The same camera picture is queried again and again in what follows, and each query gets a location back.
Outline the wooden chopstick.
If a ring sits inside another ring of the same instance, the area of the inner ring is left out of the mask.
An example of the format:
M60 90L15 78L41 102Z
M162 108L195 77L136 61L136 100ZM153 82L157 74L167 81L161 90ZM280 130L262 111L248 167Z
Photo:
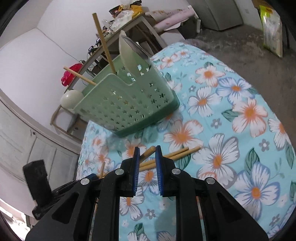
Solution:
M90 80L90 79L86 78L85 76L83 76L83 75L81 75L81 74L79 74L79 73L73 71L72 69L70 69L70 68L68 68L68 67L63 67L63 69L66 70L66 71L68 71L69 73L73 74L74 76L76 76L76 77L78 77L78 78L80 78L80 79L86 81L86 82L89 83L89 84L92 84L92 85L94 85L94 86L96 85L96 83L93 82L92 80Z
M175 151L173 153L167 154L164 157L169 158L173 161L176 161L176 160L182 159L183 157L188 156L189 154L195 153L200 149L201 149L201 146L197 146L192 149L189 149L188 147L186 147L178 151ZM144 162L143 164L140 164L139 171L142 172L142 171L153 169L155 167L156 167L156 160L152 159L147 162Z
M106 44L106 41L104 39L104 35L103 35L103 32L102 32L102 29L100 27L100 23L99 23L99 20L98 20L98 17L97 17L97 13L93 13L92 14L92 17L93 17L93 20L95 22L95 26L96 26L96 29L97 29L97 32L98 32L98 35L100 37L100 40L101 40L101 44L102 44L102 47L103 47L103 50L105 52L105 55L107 57L107 61L109 63L109 66L111 68L111 71L113 74L117 75L116 73L116 69L114 67L114 64L113 64L113 61L112 61L112 58L111 58L111 55L110 55L110 52L108 50L108 47L107 47L107 44Z
M102 179L102 178L103 178L104 168L105 168L105 162L102 163L101 168L100 168L100 170L99 170L99 173L97 174L97 177L98 177L99 179Z
M154 152L156 151L155 146L151 146L148 148L142 155L140 155L139 163L142 163L145 161L147 158L149 158Z

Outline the white door panel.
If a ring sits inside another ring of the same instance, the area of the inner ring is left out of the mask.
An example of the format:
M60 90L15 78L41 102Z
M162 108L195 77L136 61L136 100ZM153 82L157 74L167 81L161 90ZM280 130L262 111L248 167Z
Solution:
M1 92L1 176L25 184L23 166L44 160L51 187L76 177L75 145L47 131Z

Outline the green perforated utensil basket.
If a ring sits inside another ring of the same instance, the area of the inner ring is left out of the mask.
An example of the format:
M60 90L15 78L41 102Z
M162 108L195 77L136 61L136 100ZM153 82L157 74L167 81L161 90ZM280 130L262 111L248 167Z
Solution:
M135 77L124 66L120 56L110 67L103 68L93 79L95 85L83 90L83 99L74 112L113 132L119 137L140 131L157 123L178 109L180 102L156 66L141 66Z

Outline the floral blue tablecloth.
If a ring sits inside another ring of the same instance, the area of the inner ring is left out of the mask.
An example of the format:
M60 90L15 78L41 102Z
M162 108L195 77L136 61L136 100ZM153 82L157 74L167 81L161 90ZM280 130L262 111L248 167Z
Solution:
M180 100L156 125L124 138L90 122L77 178L117 169L161 146L164 154L201 150L176 162L194 178L215 178L266 231L278 234L295 209L295 151L283 124L255 88L220 60L185 43L152 57Z

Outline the wooden chair dark seat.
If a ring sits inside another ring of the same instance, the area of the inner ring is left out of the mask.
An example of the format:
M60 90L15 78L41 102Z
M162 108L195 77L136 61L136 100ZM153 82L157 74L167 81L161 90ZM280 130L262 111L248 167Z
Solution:
M51 116L50 125L68 138L81 143L86 131L87 121L83 120L79 114L59 105Z

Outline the cream ladle round bowl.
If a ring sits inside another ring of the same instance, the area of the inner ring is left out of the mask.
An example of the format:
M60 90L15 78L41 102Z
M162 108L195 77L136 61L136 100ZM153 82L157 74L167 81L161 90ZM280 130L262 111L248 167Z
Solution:
M74 107L84 98L82 92L78 90L69 90L63 94L60 104L63 108L74 109Z

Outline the cream rice paddle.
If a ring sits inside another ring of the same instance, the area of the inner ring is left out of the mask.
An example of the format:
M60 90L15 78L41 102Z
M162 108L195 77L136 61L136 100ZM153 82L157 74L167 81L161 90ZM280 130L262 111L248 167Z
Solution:
M119 53L123 66L135 77L144 75L152 66L146 51L130 39L125 31L120 33Z

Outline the red plastic bag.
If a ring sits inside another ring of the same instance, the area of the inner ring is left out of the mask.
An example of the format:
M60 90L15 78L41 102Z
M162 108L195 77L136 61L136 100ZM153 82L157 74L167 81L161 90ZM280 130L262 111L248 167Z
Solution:
M76 63L69 68L75 72L79 72L80 69L82 68L82 66L83 66L83 64ZM75 77L74 74L72 74L68 71L65 71L63 74L63 77L61 78L62 85L67 87L73 81L74 77Z

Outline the pink rolled cloth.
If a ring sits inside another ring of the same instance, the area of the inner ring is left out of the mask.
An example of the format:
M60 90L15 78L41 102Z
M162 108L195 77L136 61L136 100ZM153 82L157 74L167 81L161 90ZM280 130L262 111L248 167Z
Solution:
M174 10L156 10L148 11L146 16L152 17L156 24L154 30L159 33L167 30L168 28L179 24L195 15L193 9L174 9Z

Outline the long grey work table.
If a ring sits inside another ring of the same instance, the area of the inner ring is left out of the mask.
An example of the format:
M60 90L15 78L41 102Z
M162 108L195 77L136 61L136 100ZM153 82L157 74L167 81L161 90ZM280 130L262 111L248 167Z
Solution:
M144 32L144 30L141 27L138 26L140 23L143 23L146 26L148 31L155 37L156 41L158 42L158 44L161 46L162 49L164 49L167 46L165 41L158 35L156 30L148 22L145 13L141 13L140 15L138 15L137 17L135 17L134 19L132 19L131 21L126 23L123 27L121 27L116 32L109 34L107 36L107 39L104 38L104 40L106 41L106 46L109 47L113 43L115 43L116 40L119 40L121 31L125 31L127 33L128 31L132 30L133 28L136 28L136 29L138 29L138 31L141 32L141 34L145 37L145 39L157 50L156 46L151 41L151 39L148 37L148 35ZM104 47L103 47L103 45L100 45L94 51L94 53L90 55L88 60L83 63L83 66L78 71L78 74L80 74L82 76L85 72L87 72L88 68L93 64L93 62L95 62L97 60L97 58L104 53L105 53Z

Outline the clutter pile on table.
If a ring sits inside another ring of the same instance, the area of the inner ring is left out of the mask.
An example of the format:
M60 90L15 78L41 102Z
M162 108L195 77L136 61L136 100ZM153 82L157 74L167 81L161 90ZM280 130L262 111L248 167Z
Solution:
M113 19L104 19L102 21L102 33L106 41L109 40L123 26L142 15L144 10L142 9L142 1L134 1L133 3L127 1L127 5L120 4L109 10L109 13Z

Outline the yellow green rice bag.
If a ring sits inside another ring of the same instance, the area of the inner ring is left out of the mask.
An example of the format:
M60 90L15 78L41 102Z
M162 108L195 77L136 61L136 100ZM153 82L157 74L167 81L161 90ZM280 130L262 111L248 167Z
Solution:
M263 28L263 46L282 58L282 22L280 15L274 9L262 5L259 7Z

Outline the brown cardboard box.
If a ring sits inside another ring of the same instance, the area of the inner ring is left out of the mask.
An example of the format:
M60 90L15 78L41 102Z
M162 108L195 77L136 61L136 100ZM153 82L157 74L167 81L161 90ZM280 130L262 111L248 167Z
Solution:
M260 9L260 6L272 8L272 6L265 0L252 0L252 3L256 9Z

